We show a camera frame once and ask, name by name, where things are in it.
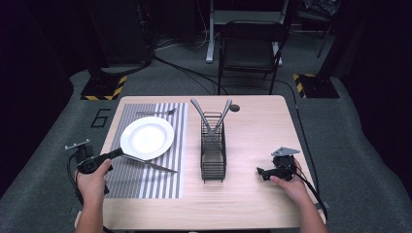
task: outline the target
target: yellow and black hazard tape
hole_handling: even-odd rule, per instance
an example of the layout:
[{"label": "yellow and black hazard tape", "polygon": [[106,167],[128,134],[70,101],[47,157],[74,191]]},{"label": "yellow and black hazard tape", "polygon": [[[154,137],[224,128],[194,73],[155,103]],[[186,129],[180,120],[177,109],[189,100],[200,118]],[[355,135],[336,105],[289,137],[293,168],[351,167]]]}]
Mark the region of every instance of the yellow and black hazard tape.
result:
[{"label": "yellow and black hazard tape", "polygon": [[81,99],[82,100],[116,100],[119,97],[126,80],[127,80],[127,77],[123,77],[119,80],[119,84],[116,87],[116,90],[113,93],[113,95],[104,95],[104,96],[83,95]]},{"label": "yellow and black hazard tape", "polygon": [[302,74],[293,74],[294,83],[296,83],[297,92],[301,98],[306,98],[305,89],[303,88],[303,84],[300,80],[300,77],[311,77],[314,78],[316,75],[302,75]]}]

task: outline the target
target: dish rack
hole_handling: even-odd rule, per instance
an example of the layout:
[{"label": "dish rack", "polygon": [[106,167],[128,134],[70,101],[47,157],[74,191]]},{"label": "dish rack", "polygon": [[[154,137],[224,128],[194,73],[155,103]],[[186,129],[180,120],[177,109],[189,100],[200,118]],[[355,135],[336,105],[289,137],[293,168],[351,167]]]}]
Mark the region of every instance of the dish rack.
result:
[{"label": "dish rack", "polygon": [[[204,113],[213,129],[219,119],[221,113],[206,112]],[[226,175],[226,148],[224,140],[224,123],[216,130],[215,137],[208,136],[208,128],[206,124],[201,123],[201,159],[200,169],[202,172],[202,180],[206,183],[208,180],[224,180]]]}]

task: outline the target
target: striped placemat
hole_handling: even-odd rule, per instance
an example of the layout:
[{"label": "striped placemat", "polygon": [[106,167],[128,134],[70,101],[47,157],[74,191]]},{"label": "striped placemat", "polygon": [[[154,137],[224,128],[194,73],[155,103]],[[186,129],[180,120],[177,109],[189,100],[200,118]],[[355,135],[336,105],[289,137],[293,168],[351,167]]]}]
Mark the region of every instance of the striped placemat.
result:
[{"label": "striped placemat", "polygon": [[[165,115],[136,115],[136,112],[162,112],[177,108],[176,113]],[[169,121],[175,131],[170,149],[150,160],[152,163],[172,169],[178,173],[167,173],[153,169],[143,163],[125,157],[113,159],[113,170],[107,174],[110,192],[106,198],[182,198],[184,185],[185,144],[188,118],[188,103],[126,104],[121,114],[119,127],[111,150],[120,147],[123,130],[141,117],[161,117]]]}]

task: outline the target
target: black chair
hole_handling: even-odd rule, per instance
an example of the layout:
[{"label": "black chair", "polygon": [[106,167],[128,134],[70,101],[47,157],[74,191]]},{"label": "black chair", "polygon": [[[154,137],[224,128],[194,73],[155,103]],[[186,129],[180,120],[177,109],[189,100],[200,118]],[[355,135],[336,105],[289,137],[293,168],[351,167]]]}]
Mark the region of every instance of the black chair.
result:
[{"label": "black chair", "polygon": [[[288,28],[279,22],[234,20],[221,32],[218,94],[221,94],[224,71],[272,73],[269,94],[289,35]],[[273,51],[273,43],[278,50]]]},{"label": "black chair", "polygon": [[309,27],[324,31],[324,40],[317,55],[317,57],[320,57],[332,29],[336,13],[339,10],[340,1],[326,1],[323,4],[321,2],[317,4],[316,1],[309,2],[311,3],[308,5],[304,3],[302,7],[296,9],[295,18],[302,21],[302,23],[308,24]]}]

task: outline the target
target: human arm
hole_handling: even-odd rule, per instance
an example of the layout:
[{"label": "human arm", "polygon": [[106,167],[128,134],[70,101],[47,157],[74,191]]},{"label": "human arm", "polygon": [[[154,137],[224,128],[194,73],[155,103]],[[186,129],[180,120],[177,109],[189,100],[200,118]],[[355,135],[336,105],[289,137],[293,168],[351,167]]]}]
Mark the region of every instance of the human arm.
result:
[{"label": "human arm", "polygon": [[[300,164],[294,161],[298,174],[300,173]],[[315,208],[309,193],[306,190],[305,183],[298,176],[287,182],[278,177],[271,176],[270,180],[283,188],[294,204],[300,210],[300,232],[302,233],[324,233],[327,232],[326,226]]]},{"label": "human arm", "polygon": [[76,233],[103,232],[104,176],[111,163],[110,159],[106,159],[92,174],[75,171],[76,183],[84,199]]}]

